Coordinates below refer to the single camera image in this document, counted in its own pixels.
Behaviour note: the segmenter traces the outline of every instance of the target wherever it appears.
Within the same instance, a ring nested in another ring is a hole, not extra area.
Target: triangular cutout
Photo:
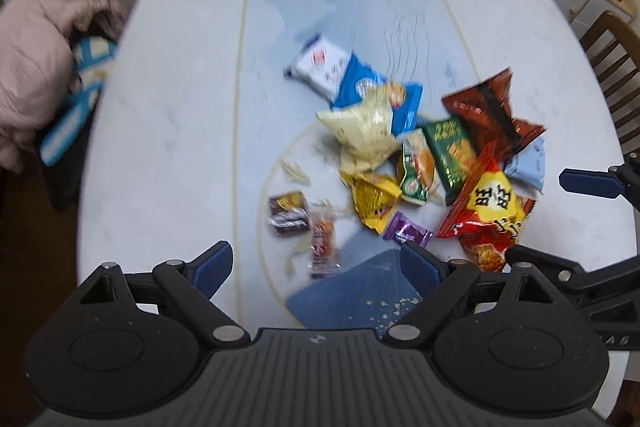
[[[632,301],[623,302],[608,310],[602,310],[589,315],[594,322],[636,322],[638,312]]]
[[[92,288],[82,297],[80,304],[97,304],[101,302],[113,302],[116,295],[111,286],[111,277],[103,275]]]
[[[522,277],[522,281],[520,282],[518,301],[551,304],[553,299],[549,297],[545,289],[540,285],[535,277],[525,275]]]

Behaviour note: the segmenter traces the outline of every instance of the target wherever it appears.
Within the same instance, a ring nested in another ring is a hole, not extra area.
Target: yellow snack package
[[[317,116],[342,144],[343,172],[375,170],[398,149],[391,134],[393,111],[385,87],[369,89],[360,103],[342,110],[319,111]]]
[[[396,180],[375,172],[349,174],[341,171],[340,177],[351,187],[353,206],[362,222],[380,234],[385,232],[402,195]]]

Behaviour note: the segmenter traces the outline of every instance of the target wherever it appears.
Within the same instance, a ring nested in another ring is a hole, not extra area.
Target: silver screw
[[[240,326],[228,324],[226,326],[218,326],[213,330],[213,336],[220,342],[235,342],[244,337],[244,330]]]
[[[389,336],[396,341],[412,341],[420,336],[420,330],[411,324],[398,324],[389,328]]]

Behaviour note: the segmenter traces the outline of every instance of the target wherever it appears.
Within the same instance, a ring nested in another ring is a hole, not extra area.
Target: red snack bag
[[[478,256],[484,271],[500,271],[504,252],[515,245],[535,201],[519,198],[494,157],[489,142],[478,156],[437,237],[462,237],[460,243]]]
[[[476,149],[496,141],[495,157],[507,160],[545,132],[541,125],[511,117],[511,69],[442,98],[444,107],[462,119]]]

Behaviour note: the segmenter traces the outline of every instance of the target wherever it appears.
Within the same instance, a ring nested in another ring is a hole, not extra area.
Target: ribbed black surface
[[[265,330],[254,345],[215,354],[186,393],[155,411],[94,421],[47,411],[38,427],[602,427],[590,411],[517,419],[478,409],[444,387],[418,351],[373,331]]]

